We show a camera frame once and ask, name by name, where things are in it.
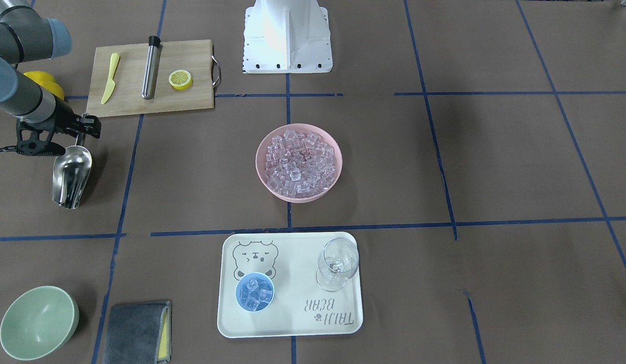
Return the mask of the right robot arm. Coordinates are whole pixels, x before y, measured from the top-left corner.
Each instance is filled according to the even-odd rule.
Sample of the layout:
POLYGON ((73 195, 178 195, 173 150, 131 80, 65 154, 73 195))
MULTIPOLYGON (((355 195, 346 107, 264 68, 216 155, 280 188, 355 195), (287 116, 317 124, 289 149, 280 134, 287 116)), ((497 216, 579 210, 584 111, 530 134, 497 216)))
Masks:
POLYGON ((31 80, 17 67, 25 62, 54 59, 72 50, 72 37, 63 22, 43 18, 27 1, 0 1, 0 110, 16 118, 17 140, 0 148, 28 156, 59 156, 57 133, 99 139, 101 122, 77 115, 62 97, 31 80))

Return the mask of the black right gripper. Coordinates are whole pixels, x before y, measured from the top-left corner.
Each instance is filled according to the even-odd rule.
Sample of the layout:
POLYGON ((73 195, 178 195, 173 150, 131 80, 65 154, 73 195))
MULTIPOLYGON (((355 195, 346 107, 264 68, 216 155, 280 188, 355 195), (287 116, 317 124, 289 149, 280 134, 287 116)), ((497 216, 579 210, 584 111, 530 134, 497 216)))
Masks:
POLYGON ((43 122, 29 124, 26 120, 17 120, 16 153, 26 156, 59 156, 66 149, 52 142, 56 133, 76 137, 87 134, 95 139, 101 137, 101 122, 98 117, 89 114, 75 114, 70 106, 55 99, 52 114, 43 122))

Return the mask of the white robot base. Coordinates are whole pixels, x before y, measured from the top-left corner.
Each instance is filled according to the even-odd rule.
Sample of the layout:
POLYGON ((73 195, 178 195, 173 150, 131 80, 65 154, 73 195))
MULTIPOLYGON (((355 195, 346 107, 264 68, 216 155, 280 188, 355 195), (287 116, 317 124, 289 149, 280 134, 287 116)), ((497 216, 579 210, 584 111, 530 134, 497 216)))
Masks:
POLYGON ((255 1, 244 20, 244 73, 332 71, 329 16, 319 2, 255 1))

